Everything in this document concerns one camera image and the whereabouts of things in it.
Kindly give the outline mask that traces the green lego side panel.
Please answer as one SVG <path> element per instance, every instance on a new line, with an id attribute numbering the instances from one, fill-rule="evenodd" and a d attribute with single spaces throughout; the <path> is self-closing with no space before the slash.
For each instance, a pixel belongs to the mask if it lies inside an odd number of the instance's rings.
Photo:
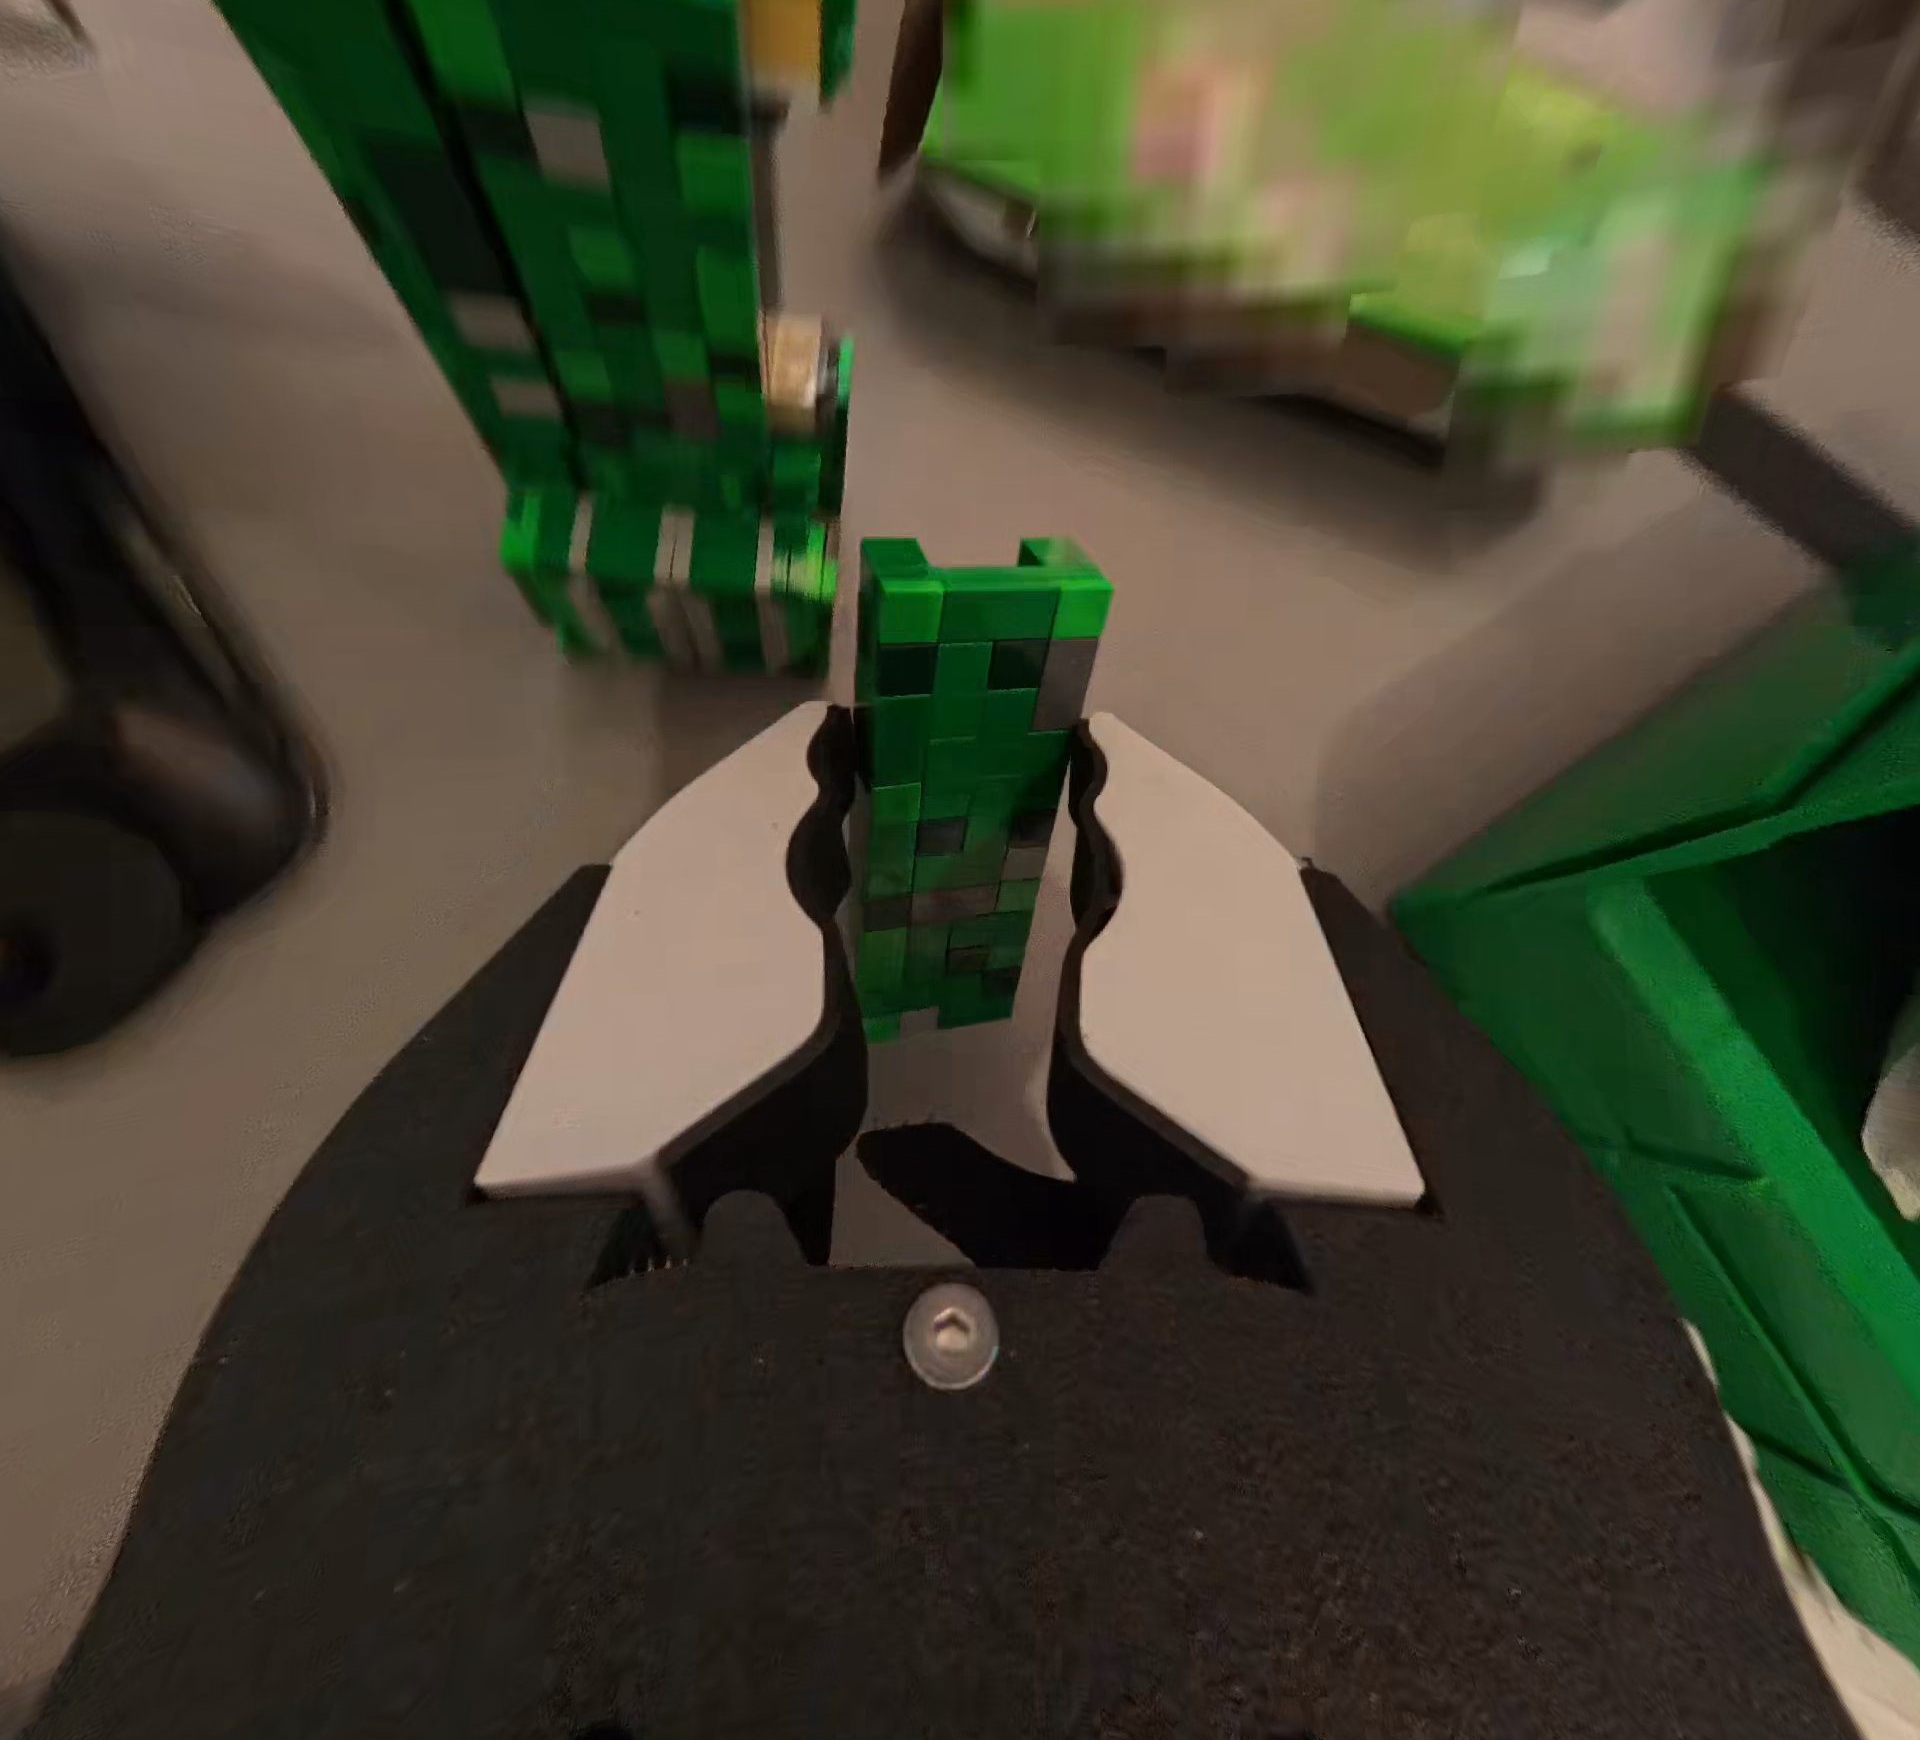
<path id="1" fill-rule="evenodd" d="M 868 1046 L 1006 1022 L 1114 585 L 1074 538 L 1010 568 L 859 549 L 855 993 Z"/>

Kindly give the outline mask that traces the green lego creeper model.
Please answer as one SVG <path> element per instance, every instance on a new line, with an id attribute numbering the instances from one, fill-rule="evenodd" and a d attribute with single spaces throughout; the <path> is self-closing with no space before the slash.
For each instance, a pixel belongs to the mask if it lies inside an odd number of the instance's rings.
<path id="1" fill-rule="evenodd" d="M 773 144 L 855 0 L 214 0 L 412 312 L 560 649 L 824 675 L 855 344 Z"/>

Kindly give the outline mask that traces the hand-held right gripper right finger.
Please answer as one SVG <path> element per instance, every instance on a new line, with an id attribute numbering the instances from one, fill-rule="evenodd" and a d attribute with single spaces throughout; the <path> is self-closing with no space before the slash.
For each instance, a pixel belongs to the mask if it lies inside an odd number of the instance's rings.
<path id="1" fill-rule="evenodd" d="M 1083 715 L 1074 752 L 1067 1072 L 1238 1196 L 1418 1204 L 1427 1183 L 1290 849 L 1114 711 Z"/>

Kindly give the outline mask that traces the black tray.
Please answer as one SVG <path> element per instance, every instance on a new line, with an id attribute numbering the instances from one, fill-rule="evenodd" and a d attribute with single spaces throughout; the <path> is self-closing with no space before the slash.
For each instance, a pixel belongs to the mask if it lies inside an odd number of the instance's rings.
<path id="1" fill-rule="evenodd" d="M 0 278 L 0 1050 L 98 1046 L 318 840 L 323 763 Z"/>

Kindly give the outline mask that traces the green plastic storage bin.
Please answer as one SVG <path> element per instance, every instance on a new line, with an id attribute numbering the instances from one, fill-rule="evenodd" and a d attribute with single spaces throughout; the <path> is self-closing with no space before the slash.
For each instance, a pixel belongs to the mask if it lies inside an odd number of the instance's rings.
<path id="1" fill-rule="evenodd" d="M 1394 897 L 1616 1188 L 1789 1542 L 1920 1654 L 1920 1234 L 1863 1125 L 1920 962 L 1920 568 L 1853 568 Z"/>

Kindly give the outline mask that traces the white plastic bag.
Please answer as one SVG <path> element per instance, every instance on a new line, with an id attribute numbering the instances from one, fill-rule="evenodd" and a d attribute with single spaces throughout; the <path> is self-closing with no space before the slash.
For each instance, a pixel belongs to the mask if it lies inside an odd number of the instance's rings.
<path id="1" fill-rule="evenodd" d="M 1920 1220 L 1920 1050 L 1882 1072 L 1858 1135 L 1872 1175 L 1907 1220 Z"/>

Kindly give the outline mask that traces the green lego set box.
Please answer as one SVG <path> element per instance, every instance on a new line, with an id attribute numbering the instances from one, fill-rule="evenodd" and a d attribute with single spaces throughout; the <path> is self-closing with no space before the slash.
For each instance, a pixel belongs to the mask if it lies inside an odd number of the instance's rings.
<path id="1" fill-rule="evenodd" d="M 1839 205 L 1724 0 L 908 0 L 879 174 L 1044 317 L 1434 470 L 1688 446 Z"/>

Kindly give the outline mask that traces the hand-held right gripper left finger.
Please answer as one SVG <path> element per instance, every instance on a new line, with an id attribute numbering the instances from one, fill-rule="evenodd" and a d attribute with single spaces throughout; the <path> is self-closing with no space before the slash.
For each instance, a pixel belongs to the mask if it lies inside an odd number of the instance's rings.
<path id="1" fill-rule="evenodd" d="M 842 934 L 855 715 L 810 698 L 612 860 L 473 1168 L 490 1201 L 804 1201 L 868 1110 Z"/>

